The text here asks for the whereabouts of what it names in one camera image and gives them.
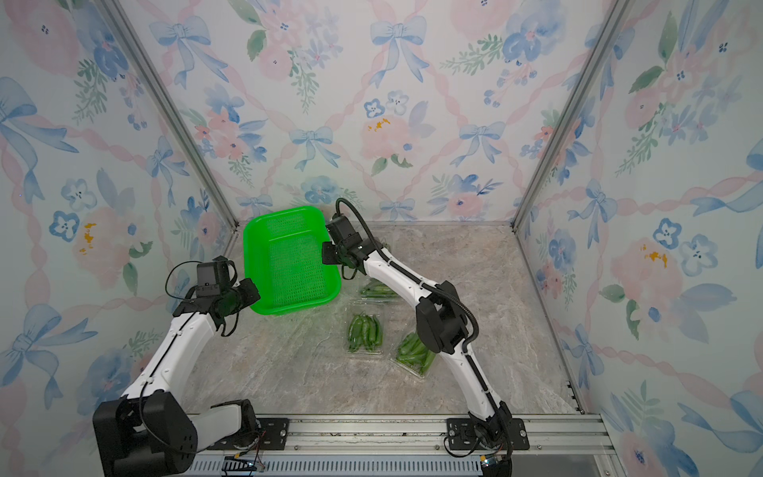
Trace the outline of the green plastic basket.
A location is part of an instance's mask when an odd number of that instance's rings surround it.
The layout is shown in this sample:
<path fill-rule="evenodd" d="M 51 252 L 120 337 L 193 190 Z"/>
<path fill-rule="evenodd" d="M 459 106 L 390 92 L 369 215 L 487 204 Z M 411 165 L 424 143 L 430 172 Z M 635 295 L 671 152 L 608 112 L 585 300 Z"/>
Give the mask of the green plastic basket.
<path fill-rule="evenodd" d="M 244 273 L 258 288 L 259 315 L 284 315 L 325 305 L 341 292 L 338 266 L 322 262 L 328 242 L 321 210 L 305 206 L 250 221 L 242 234 Z"/>

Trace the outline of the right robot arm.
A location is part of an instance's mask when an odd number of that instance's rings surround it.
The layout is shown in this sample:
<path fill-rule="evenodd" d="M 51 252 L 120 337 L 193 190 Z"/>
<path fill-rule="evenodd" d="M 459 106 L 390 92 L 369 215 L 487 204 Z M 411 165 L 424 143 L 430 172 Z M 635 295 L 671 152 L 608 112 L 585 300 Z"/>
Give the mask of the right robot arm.
<path fill-rule="evenodd" d="M 442 358 L 455 377 L 483 445 L 511 451 L 512 413 L 476 359 L 472 342 L 478 337 L 479 326 L 455 287 L 448 281 L 435 282 L 420 276 L 377 242 L 357 232 L 347 236 L 331 233 L 322 254 L 324 264 L 347 266 L 375 278 L 413 308 L 419 340 Z"/>

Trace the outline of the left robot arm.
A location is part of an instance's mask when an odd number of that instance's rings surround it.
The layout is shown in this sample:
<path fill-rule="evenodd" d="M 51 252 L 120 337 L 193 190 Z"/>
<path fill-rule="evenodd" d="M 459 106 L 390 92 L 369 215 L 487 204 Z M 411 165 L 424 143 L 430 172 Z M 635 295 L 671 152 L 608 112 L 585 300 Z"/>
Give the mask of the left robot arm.
<path fill-rule="evenodd" d="M 168 335 L 118 399 L 93 414 L 106 476 L 171 476 L 188 471 L 196 456 L 221 442 L 245 449 L 258 444 L 261 425 L 247 399 L 188 415 L 179 401 L 207 343 L 228 317 L 259 300 L 248 278 L 235 285 L 191 289 L 173 313 Z"/>

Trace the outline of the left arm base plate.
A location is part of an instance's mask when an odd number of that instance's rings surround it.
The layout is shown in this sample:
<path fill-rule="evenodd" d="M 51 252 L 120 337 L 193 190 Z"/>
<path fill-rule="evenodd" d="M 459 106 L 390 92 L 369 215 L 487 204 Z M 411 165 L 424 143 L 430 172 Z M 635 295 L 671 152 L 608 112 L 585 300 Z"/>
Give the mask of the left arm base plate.
<path fill-rule="evenodd" d="M 290 420 L 286 417 L 260 417 L 254 430 L 244 430 L 217 441 L 211 450 L 278 450 L 286 447 Z"/>

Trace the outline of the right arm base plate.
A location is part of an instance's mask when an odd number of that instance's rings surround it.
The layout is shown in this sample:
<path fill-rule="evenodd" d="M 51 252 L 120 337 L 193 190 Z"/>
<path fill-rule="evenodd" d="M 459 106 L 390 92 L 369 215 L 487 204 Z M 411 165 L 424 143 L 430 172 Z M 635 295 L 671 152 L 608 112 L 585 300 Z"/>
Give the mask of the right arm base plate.
<path fill-rule="evenodd" d="M 510 419 L 508 429 L 498 423 L 479 423 L 471 417 L 451 417 L 446 421 L 446 445 L 451 451 L 529 450 L 531 445 L 525 423 Z"/>

